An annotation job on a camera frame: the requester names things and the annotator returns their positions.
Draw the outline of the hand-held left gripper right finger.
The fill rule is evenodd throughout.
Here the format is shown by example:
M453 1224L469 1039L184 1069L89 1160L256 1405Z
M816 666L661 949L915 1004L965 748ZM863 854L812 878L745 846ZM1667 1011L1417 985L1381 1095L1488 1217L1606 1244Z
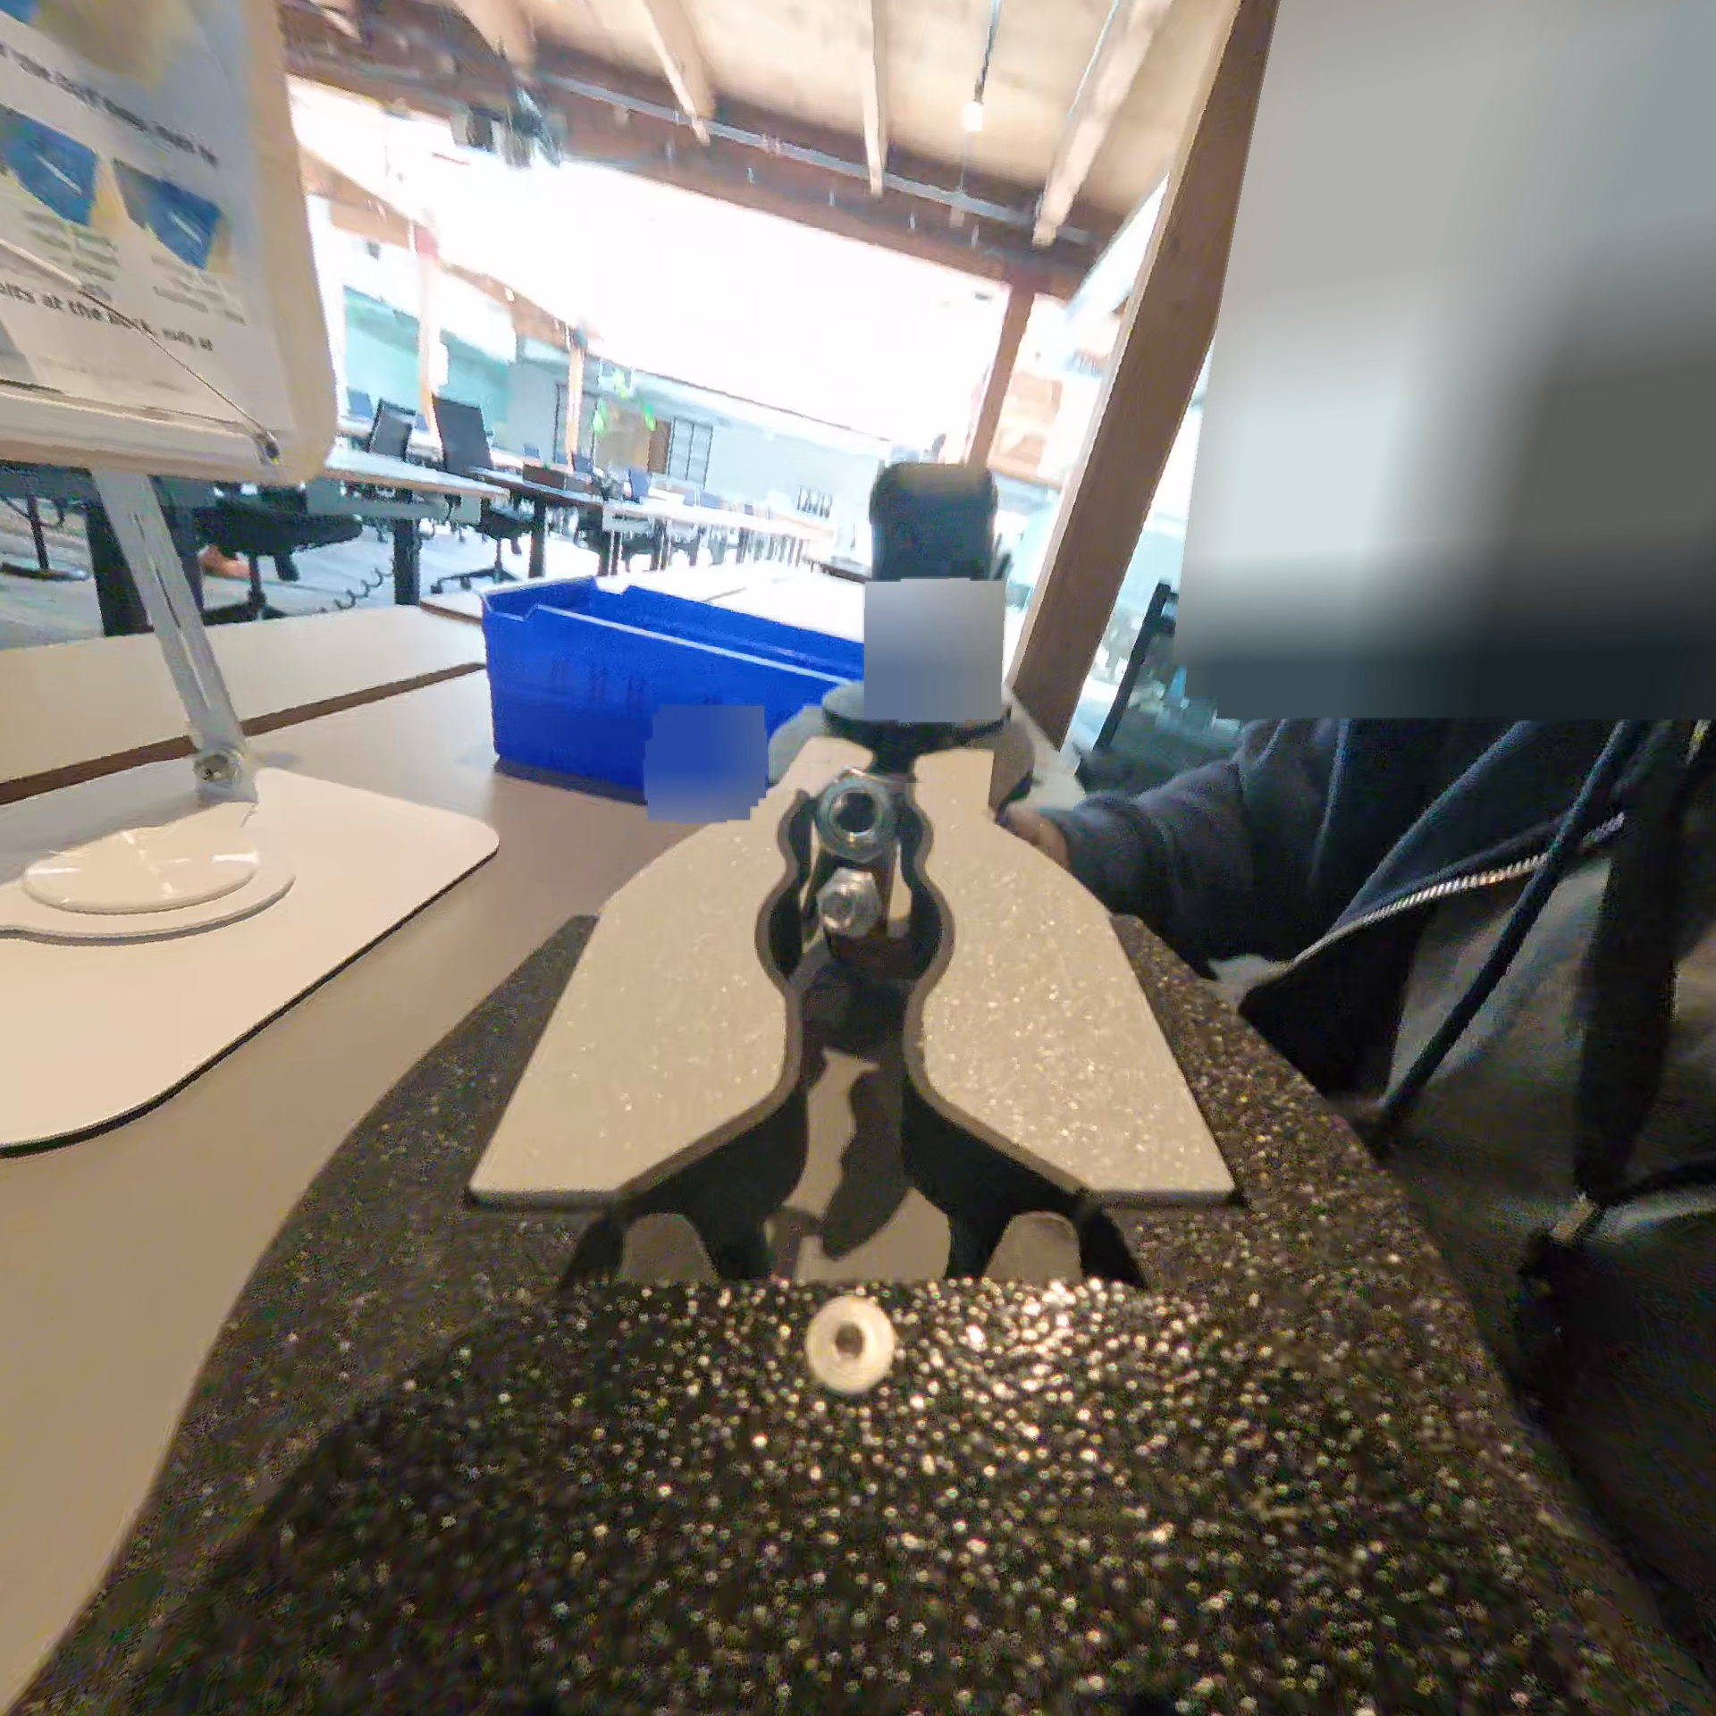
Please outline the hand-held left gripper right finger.
M907 1006L912 1150L977 1196L1233 1196L1165 1028L1101 904L997 825L992 760L915 767L907 859L936 949Z

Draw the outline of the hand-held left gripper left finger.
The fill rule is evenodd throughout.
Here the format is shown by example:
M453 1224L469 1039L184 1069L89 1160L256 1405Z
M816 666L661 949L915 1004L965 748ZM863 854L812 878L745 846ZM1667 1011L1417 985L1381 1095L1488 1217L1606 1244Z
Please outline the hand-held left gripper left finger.
M468 1191L477 1204L780 1204L806 1156L816 767L603 908Z

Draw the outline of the silver bolt with nut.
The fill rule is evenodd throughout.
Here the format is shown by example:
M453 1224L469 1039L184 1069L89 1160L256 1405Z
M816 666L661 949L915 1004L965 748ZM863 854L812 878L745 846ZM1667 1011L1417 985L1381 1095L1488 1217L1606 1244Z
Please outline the silver bolt with nut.
M899 813L893 784L867 772L846 772L825 784L812 825L821 850L838 867L871 869L893 860Z

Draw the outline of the person's right forearm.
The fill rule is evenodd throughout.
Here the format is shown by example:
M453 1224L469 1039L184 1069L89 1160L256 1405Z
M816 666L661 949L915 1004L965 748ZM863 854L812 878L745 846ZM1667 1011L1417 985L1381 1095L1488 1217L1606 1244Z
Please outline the person's right forearm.
M1187 965L1285 961L1353 900L1357 850L1332 823L1347 721L1259 721L1233 754L1127 798L1042 813L1071 873Z

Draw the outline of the blue plastic bin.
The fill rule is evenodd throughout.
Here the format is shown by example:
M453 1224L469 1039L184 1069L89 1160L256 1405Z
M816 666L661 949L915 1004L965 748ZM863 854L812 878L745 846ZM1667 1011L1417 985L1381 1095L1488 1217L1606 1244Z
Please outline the blue plastic bin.
M499 760L655 813L743 813L773 736L863 671L858 639L601 579L489 592L481 632Z

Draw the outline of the green plant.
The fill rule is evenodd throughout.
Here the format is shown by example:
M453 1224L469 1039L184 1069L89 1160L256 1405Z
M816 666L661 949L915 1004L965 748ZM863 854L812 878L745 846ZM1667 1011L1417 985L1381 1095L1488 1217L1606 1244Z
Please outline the green plant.
M657 415L631 371L604 358L586 367L577 443L597 466L657 466Z

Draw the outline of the person's dark zip jacket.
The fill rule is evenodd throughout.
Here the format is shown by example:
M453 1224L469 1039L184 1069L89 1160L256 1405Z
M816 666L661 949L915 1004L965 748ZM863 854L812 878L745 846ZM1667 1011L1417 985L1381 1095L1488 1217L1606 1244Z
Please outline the person's dark zip jacket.
M1594 859L1608 864L1590 940L1572 1199L1518 1268L1513 1391L1549 1433L1568 1389L1572 1286L1601 1224L1658 1199L1667 1217L1695 1215L1712 1194L1712 1152L1634 1166L1677 1014L1687 859L1712 839L1712 724L1341 724L1332 823L1357 850L1353 900L1300 955L1203 972L1261 967L1240 1014L1347 1111L1385 1169L1558 885Z

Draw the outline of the white document stand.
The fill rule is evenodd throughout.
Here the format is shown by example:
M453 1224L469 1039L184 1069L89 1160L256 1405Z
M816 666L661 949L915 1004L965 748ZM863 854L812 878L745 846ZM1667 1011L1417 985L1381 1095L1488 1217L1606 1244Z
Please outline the white document stand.
M256 762L160 485L319 477L337 435L276 5L252 73L263 286L292 428L4 385L4 461L92 480L184 707L191 784L4 813L4 1154L129 1121L481 867L481 821Z

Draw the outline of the tall black office chair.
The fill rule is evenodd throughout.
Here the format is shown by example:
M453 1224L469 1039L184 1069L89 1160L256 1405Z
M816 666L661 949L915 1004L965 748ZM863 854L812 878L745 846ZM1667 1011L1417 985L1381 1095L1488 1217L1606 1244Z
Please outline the tall black office chair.
M490 468L493 447L480 407L442 393L432 397L432 411L443 472L490 482L493 479L481 477ZM517 581L517 575L505 569L505 549L517 553L527 533L529 516L519 512L509 488L503 488L503 500L481 499L477 536L495 543L490 575L499 584Z

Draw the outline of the person's grey shirt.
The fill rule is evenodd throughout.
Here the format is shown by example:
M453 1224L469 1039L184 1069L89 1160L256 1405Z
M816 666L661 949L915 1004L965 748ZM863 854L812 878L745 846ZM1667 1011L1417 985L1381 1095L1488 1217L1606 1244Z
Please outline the person's grey shirt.
M1407 1116L1390 1165L1511 1383L1518 1268L1572 1199L1575 1081L1590 1011L1590 940L1608 864L1558 885L1511 975ZM1687 859L1679 996L1641 1173L1712 1152L1712 839ZM1568 1389L1549 1413L1610 1539L1669 1631L1712 1667L1714 1257L1712 1194L1695 1215L1617 1211L1572 1286Z

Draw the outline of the white office desk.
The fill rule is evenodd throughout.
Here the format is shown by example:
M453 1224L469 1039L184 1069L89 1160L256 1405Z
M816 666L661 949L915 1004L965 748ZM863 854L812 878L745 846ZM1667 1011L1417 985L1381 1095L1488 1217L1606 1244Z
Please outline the white office desk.
M304 485L307 509L321 518L382 526L392 546L392 596L399 608L421 604L421 523L476 526L489 504L503 504L503 487L452 477L440 468L335 446L319 477Z

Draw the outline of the low black office chair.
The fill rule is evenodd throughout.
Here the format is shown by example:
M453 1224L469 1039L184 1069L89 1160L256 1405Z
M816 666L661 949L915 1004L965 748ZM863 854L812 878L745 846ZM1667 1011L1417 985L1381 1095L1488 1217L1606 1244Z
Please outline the low black office chair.
M281 616L266 599L261 561L274 563L281 583L297 583L298 553L352 543L364 531L360 520L311 512L307 492L294 487L266 487L253 497L226 492L215 504L193 507L189 520L199 528L202 547L242 559L247 564L246 604L206 612L204 619L215 625Z

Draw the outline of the printed instruction sheet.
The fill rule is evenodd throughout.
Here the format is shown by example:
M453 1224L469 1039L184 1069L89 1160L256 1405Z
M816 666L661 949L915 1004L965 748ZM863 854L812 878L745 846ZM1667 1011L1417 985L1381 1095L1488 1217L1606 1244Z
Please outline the printed instruction sheet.
M263 10L1 5L1 374L292 428L261 251Z

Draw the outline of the thin wooden post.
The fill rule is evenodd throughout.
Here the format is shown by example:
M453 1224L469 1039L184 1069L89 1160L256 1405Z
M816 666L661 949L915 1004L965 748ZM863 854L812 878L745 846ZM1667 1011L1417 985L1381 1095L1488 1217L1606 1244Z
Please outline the thin wooden post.
M1036 308L1037 290L1032 285L1011 286L1004 297L992 361L978 393L978 407L965 449L965 465L986 466L998 435L1000 411L1013 387L1016 364Z

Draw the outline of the thick wooden post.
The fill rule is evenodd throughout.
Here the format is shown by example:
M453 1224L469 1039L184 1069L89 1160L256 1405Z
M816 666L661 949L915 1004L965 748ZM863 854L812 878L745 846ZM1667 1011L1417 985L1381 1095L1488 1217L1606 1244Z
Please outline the thick wooden post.
M1210 356L1276 10L1230 5L1021 624L1011 698L1057 750Z

